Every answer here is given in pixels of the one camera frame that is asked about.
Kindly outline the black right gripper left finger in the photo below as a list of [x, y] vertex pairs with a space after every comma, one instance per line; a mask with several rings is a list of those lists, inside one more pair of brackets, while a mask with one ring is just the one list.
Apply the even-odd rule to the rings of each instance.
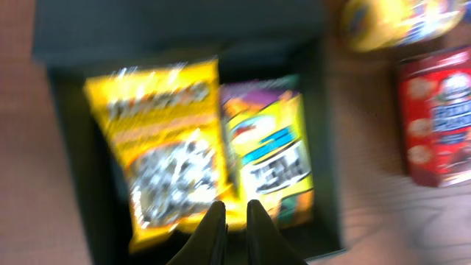
[[167, 265], [222, 265], [227, 243], [225, 205], [214, 202], [183, 248]]

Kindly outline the red hello panda box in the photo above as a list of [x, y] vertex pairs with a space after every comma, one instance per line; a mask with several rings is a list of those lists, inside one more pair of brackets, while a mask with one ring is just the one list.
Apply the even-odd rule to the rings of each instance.
[[470, 179], [470, 47], [402, 60], [398, 99], [408, 173], [421, 186]]

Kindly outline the green pretz box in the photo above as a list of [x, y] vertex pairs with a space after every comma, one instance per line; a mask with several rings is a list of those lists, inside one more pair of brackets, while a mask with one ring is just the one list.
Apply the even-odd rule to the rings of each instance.
[[282, 228], [312, 219], [314, 181], [297, 75], [221, 86], [228, 171], [242, 206], [256, 199]]

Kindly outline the yellow snack bag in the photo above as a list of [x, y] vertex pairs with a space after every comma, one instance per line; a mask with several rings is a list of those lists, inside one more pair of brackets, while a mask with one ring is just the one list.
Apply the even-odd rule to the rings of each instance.
[[215, 201], [231, 231], [244, 229], [224, 153], [217, 59], [121, 68], [87, 78], [84, 92], [127, 183], [130, 252], [194, 232]]

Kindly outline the right gripper black triangular right finger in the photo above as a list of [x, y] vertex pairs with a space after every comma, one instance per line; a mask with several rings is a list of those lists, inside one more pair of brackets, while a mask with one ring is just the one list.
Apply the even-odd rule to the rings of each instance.
[[256, 199], [247, 203], [247, 254], [249, 265], [307, 265]]

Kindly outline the yellow candy jar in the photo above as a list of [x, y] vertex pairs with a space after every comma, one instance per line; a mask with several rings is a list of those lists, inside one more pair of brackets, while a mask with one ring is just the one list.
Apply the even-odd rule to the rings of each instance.
[[369, 52], [437, 38], [466, 13], [464, 0], [351, 0], [339, 26], [351, 49]]

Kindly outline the black gift box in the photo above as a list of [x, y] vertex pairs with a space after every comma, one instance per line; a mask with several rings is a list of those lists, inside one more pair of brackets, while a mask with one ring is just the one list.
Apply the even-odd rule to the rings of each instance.
[[307, 260], [343, 253], [320, 1], [38, 0], [32, 56], [46, 66], [94, 264], [165, 264], [181, 233], [137, 255], [122, 173], [82, 92], [85, 77], [124, 66], [217, 56], [223, 82], [298, 73], [314, 170], [313, 221], [283, 231]]

